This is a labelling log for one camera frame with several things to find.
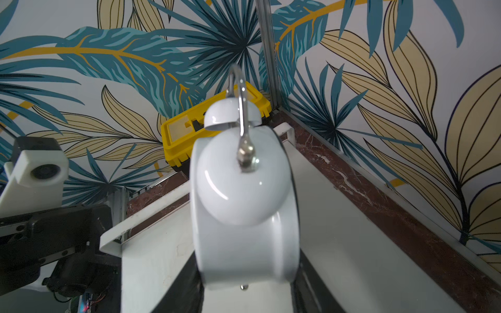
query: tropical leaf wallpaper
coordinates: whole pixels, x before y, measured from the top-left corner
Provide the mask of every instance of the tropical leaf wallpaper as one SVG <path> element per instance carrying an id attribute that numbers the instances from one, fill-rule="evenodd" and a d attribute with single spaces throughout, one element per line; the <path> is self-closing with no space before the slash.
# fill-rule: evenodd
<path id="1" fill-rule="evenodd" d="M 482 3 L 287 0 L 272 21 L 284 106 L 501 271 L 501 4 Z"/>
<path id="2" fill-rule="evenodd" d="M 254 0 L 3 1 L 0 164 L 15 136 L 55 138 L 64 204 L 134 192 L 172 171 L 160 125 L 220 92 L 231 63 L 262 87 L 261 50 Z"/>

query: brown marble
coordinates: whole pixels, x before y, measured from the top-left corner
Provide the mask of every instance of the brown marble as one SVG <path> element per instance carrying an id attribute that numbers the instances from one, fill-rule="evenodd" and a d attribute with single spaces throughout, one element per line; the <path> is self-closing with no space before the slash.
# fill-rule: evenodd
<path id="1" fill-rule="evenodd" d="M 137 211 L 141 210 L 148 204 L 152 203 L 155 200 L 158 200 L 160 197 L 163 195 L 167 194 L 168 192 L 174 190 L 175 188 L 179 187 L 183 183 L 187 182 L 188 178 L 182 173 L 176 173 L 172 175 L 171 177 L 167 178 L 166 180 L 162 181 L 160 184 L 148 189 L 146 192 L 138 195 L 134 199 L 130 200 L 128 205 L 127 205 L 127 216 L 131 216 L 132 214 L 136 213 Z M 147 228 L 154 222 L 158 221 L 161 219 L 163 216 L 166 216 L 170 212 L 172 212 L 174 209 L 188 201 L 189 195 L 185 195 L 181 199 L 175 201 L 165 209 L 161 210 L 160 212 L 156 213 L 155 215 L 151 216 L 141 224 L 137 225 L 136 227 L 131 229 L 130 235 L 134 236 L 135 234 L 139 233 L 143 229 Z"/>
<path id="2" fill-rule="evenodd" d="M 274 115 L 270 126 L 283 122 L 294 127 L 297 150 L 465 311 L 501 312 L 501 287 L 497 283 L 471 265 L 286 113 Z M 346 182 L 361 194 L 354 192 Z"/>

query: palm leaf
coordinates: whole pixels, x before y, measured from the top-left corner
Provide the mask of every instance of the palm leaf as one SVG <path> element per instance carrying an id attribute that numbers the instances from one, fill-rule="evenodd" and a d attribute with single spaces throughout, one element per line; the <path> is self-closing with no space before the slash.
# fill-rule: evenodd
<path id="1" fill-rule="evenodd" d="M 191 73 L 195 82 L 207 81 L 204 90 L 210 89 L 219 80 L 216 92 L 220 92 L 226 81 L 229 66 L 233 63 L 237 63 L 243 69 L 247 81 L 259 86 L 248 50 L 250 46 L 261 42 L 258 15 L 256 9 L 253 9 L 254 0 L 249 0 L 248 3 L 242 1 L 241 7 L 236 1 L 222 0 L 222 6 L 218 2 L 213 2 L 214 9 L 203 0 L 181 0 L 206 25 L 149 1 L 160 11 L 196 29 L 195 31 L 165 29 L 152 33 L 178 38 L 169 41 L 167 47 L 198 48 L 185 54 L 193 58 L 191 65 L 198 65 Z"/>
<path id="2" fill-rule="evenodd" d="M 356 130 L 349 130 L 339 128 L 339 125 L 348 117 L 348 115 L 353 111 L 353 109 L 358 105 L 358 103 L 365 96 L 367 91 L 355 96 L 353 99 L 348 101 L 338 112 L 338 102 L 339 94 L 341 93 L 341 81 L 343 79 L 342 67 L 336 71 L 335 77 L 333 79 L 331 87 L 331 103 L 330 107 L 332 113 L 329 112 L 329 104 L 326 100 L 325 83 L 327 78 L 327 71 L 330 66 L 327 64 L 322 69 L 319 76 L 320 88 L 317 88 L 315 81 L 313 80 L 310 68 L 308 66 L 308 60 L 305 59 L 305 68 L 310 80 L 310 86 L 305 82 L 299 71 L 297 75 L 300 83 L 295 82 L 295 90 L 292 91 L 292 95 L 296 100 L 289 98 L 290 111 L 297 118 L 299 118 L 303 123 L 308 125 L 312 130 L 317 132 L 319 135 L 324 137 L 327 141 L 333 144 L 337 149 L 344 152 L 350 159 L 360 165 L 359 160 L 362 161 L 367 167 L 369 167 L 379 178 L 381 178 L 389 186 L 391 184 L 386 179 L 386 177 L 374 166 L 374 164 L 383 168 L 395 177 L 404 180 L 395 171 L 393 171 L 386 164 L 381 162 L 378 158 L 372 155 L 365 148 L 360 146 L 354 140 L 349 138 L 343 131 L 352 131 L 357 133 L 362 133 L 371 137 L 380 138 L 382 140 L 397 143 L 399 145 L 412 146 L 415 148 L 422 148 L 422 145 L 417 145 L 413 142 L 408 142 L 405 140 L 398 140 L 395 138 L 364 133 Z"/>
<path id="3" fill-rule="evenodd" d="M 56 46 L 39 47 L 50 43 L 55 43 Z M 57 54 L 62 60 L 13 61 L 2 64 L 0 74 L 11 74 L 32 67 L 70 68 L 89 77 L 128 84 L 148 99 L 158 112 L 172 117 L 198 104 L 205 98 L 205 94 L 189 75 L 194 68 L 190 67 L 188 55 L 168 46 L 162 37 L 129 28 L 100 30 L 84 27 L 65 39 L 49 36 L 23 37 L 1 44 L 0 58 Z M 55 93 L 49 96 L 62 97 Z M 57 112 L 51 112 L 39 103 L 35 104 L 58 117 Z"/>
<path id="4" fill-rule="evenodd" d="M 132 189 L 141 189 L 148 183 L 157 179 L 144 179 L 145 176 L 156 172 L 156 170 L 144 171 L 153 165 L 153 163 L 150 163 L 112 180 L 117 170 L 122 166 L 123 162 L 129 157 L 135 147 L 136 145 L 133 144 L 128 153 L 126 153 L 121 162 L 118 164 L 113 174 L 110 176 L 110 179 L 106 178 L 99 164 L 97 164 L 96 159 L 94 159 L 89 150 L 86 152 L 91 172 L 85 170 L 80 165 L 70 160 L 70 169 L 84 178 L 79 178 L 74 175 L 69 176 L 68 180 L 65 181 L 65 187 L 63 189 L 63 197 L 65 198 L 63 200 L 63 204 L 93 204 L 103 199 L 108 194 L 117 191 L 121 187 L 125 187 L 129 191 L 132 191 Z"/>

